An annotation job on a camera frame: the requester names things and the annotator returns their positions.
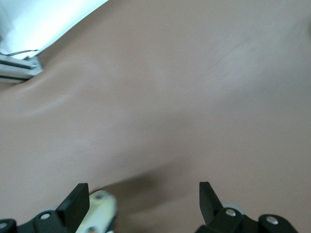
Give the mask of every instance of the silver screw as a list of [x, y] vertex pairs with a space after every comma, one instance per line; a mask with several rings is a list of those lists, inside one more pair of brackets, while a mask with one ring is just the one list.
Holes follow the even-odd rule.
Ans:
[[45, 220], [45, 219], [47, 219], [47, 218], [49, 218], [49, 217], [50, 217], [50, 214], [47, 213], [47, 214], [43, 214], [43, 215], [40, 217], [40, 219]]
[[6, 228], [7, 225], [6, 222], [0, 223], [0, 229]]
[[38, 67], [37, 64], [33, 63], [31, 66], [30, 66], [30, 69], [36, 69]]
[[231, 217], [234, 217], [235, 215], [237, 215], [237, 213], [232, 209], [227, 209], [225, 213]]
[[277, 219], [276, 219], [275, 217], [273, 217], [273, 216], [268, 216], [268, 217], [266, 218], [266, 220], [267, 220], [267, 222], [270, 222], [270, 223], [273, 224], [273, 225], [277, 225], [277, 224], [278, 224]]

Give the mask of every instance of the screw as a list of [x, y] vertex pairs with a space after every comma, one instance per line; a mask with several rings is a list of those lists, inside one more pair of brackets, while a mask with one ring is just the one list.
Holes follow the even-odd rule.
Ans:
[[277, 219], [276, 219], [275, 217], [273, 217], [273, 216], [268, 216], [268, 217], [266, 218], [266, 220], [267, 220], [267, 222], [270, 222], [270, 223], [273, 224], [273, 225], [277, 225], [277, 224], [278, 224]]
[[38, 67], [37, 64], [33, 63], [31, 66], [30, 66], [30, 69], [36, 69]]
[[6, 222], [0, 223], [0, 229], [6, 228], [7, 225]]
[[237, 213], [232, 209], [227, 209], [225, 213], [231, 217], [234, 217], [235, 215], [237, 215]]
[[47, 213], [47, 214], [43, 214], [43, 215], [40, 217], [40, 219], [45, 220], [45, 219], [47, 219], [47, 218], [49, 218], [49, 217], [50, 217], [50, 214]]

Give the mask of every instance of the metal frame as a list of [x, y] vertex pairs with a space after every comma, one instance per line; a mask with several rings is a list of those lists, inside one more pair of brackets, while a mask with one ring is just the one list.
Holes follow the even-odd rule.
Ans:
[[42, 70], [38, 57], [20, 60], [0, 54], [0, 82], [22, 83]]

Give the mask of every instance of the thin wire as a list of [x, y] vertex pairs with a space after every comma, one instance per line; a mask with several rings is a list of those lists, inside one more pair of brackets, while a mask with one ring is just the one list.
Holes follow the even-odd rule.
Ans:
[[25, 52], [36, 52], [36, 51], [39, 51], [39, 50], [24, 50], [24, 51], [9, 53], [9, 54], [3, 54], [3, 53], [0, 52], [0, 54], [4, 55], [4, 56], [11, 57], [11, 56], [15, 56], [15, 55], [18, 55], [18, 54], [21, 54], [21, 53], [25, 53]]

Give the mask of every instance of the beige surface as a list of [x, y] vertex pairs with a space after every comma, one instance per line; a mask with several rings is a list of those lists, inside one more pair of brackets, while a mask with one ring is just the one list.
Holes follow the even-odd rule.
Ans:
[[79, 182], [120, 232], [194, 232], [198, 183], [310, 232], [311, 1], [110, 0], [0, 91], [0, 218]]

